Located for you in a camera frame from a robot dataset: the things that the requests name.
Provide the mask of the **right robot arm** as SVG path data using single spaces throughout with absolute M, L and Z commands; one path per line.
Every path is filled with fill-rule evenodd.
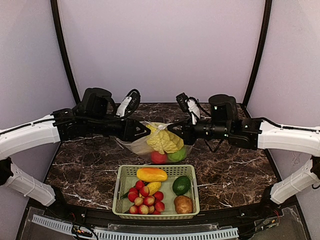
M 177 103 L 189 117 L 170 124 L 167 129 L 193 145 L 197 139 L 226 140 L 229 145 L 249 150 L 286 150 L 309 154 L 310 159 L 286 179 L 268 186 L 261 202 L 281 205 L 307 187 L 320 186 L 320 128 L 283 125 L 265 117 L 239 119 L 236 99 L 226 94 L 208 99 L 208 119 L 201 117 L 204 109 L 199 102 L 181 93 Z

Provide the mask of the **toy napa cabbage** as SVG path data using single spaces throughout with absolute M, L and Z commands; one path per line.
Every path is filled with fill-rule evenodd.
M 146 138 L 147 145 L 161 154 L 175 153 L 184 147 L 183 139 L 169 131 L 168 125 L 159 122 L 150 122 L 146 125 L 150 130 L 150 135 Z

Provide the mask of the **red toy pomegranate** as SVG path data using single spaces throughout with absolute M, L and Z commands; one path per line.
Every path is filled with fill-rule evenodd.
M 161 154 L 158 151 L 154 151 L 150 154 L 150 158 L 153 164 L 161 165 L 165 164 L 168 160 L 166 154 Z

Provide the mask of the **green toy apple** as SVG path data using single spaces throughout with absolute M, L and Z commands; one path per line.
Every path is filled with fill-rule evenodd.
M 182 149 L 180 149 L 174 153 L 168 153 L 167 157 L 171 162 L 179 162 L 179 161 L 184 160 L 187 157 L 187 151 L 183 147 Z

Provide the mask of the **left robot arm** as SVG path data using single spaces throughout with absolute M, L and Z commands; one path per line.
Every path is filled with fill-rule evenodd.
M 57 110 L 38 120 L 1 130 L 0 184 L 46 207 L 63 202 L 64 197 L 58 188 L 22 171 L 12 162 L 11 156 L 34 147 L 88 135 L 112 136 L 130 143 L 137 141 L 151 133 L 149 128 L 130 117 L 140 100 L 140 92 L 132 89 L 121 104 L 116 105 L 110 91 L 87 88 L 81 102 L 73 108 Z

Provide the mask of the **clear dotted zip top bag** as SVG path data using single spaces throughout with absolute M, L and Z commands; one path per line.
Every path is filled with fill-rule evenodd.
M 143 121 L 150 134 L 133 142 L 117 139 L 117 142 L 144 160 L 156 164 L 175 164 L 183 161 L 192 151 L 191 145 L 169 131 L 172 123 Z

